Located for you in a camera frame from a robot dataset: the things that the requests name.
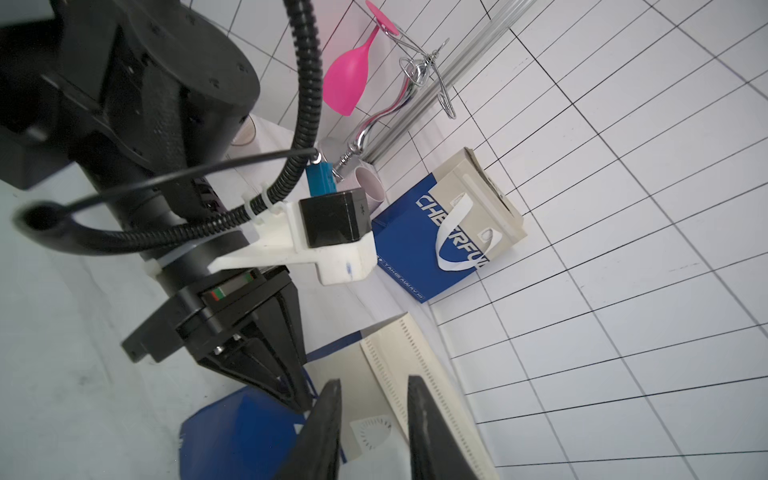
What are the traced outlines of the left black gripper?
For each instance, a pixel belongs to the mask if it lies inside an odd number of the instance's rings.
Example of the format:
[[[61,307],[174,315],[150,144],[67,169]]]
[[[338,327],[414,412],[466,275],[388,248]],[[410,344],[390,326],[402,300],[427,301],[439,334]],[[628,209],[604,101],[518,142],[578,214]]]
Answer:
[[[296,413],[312,406],[298,291],[284,266],[238,269],[183,288],[122,343],[135,363],[180,349],[198,365],[258,388]]]

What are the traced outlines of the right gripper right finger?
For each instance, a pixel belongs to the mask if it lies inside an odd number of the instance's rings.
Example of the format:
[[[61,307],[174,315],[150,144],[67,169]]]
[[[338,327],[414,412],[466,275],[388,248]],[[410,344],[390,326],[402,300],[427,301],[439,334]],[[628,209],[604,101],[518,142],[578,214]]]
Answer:
[[[407,415],[412,479],[477,479],[421,376],[408,377]]]

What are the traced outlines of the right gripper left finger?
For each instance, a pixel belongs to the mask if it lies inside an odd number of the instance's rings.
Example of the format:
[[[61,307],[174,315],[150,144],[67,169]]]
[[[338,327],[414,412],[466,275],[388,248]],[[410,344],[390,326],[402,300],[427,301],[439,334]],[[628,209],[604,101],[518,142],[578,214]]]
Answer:
[[[339,379],[323,387],[295,446],[274,479],[338,478],[341,447],[342,386]]]

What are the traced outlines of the blue cheerful bag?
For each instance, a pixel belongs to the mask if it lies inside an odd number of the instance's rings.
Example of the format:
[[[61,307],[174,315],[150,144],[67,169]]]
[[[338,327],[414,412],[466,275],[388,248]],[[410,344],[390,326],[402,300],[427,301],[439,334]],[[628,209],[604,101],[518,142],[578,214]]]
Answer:
[[[464,402],[419,324],[410,314],[347,335],[308,356],[312,399],[329,380],[342,386],[340,476],[411,478],[408,377],[421,376],[477,479],[498,474]],[[183,479],[270,479],[296,444],[308,413],[268,394],[242,388],[181,426]]]
[[[522,215],[469,148],[403,193],[372,225],[378,266],[421,303],[527,236]]]

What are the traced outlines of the blue Cheerful bag front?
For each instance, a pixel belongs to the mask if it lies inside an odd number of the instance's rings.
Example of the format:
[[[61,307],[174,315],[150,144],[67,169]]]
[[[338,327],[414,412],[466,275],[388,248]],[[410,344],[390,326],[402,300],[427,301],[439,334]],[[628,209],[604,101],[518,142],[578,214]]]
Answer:
[[[469,148],[403,193],[372,225],[378,266],[421,303],[527,236],[522,215]]]

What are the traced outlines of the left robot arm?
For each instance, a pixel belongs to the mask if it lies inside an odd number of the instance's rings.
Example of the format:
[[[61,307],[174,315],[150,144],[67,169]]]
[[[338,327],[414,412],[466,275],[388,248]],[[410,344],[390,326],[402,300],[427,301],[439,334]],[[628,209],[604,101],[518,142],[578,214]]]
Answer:
[[[298,66],[298,117],[283,167],[264,191],[227,208],[208,183],[260,95],[247,57],[178,1],[55,1],[46,20],[1,30],[1,177],[29,189],[77,164],[119,223],[77,222],[85,203],[22,207],[35,243],[82,256],[154,260],[167,301],[123,341],[130,360],[186,349],[196,363],[310,409],[298,292],[271,260],[214,271],[244,248],[244,225],[299,183],[321,116],[313,5],[285,9]]]

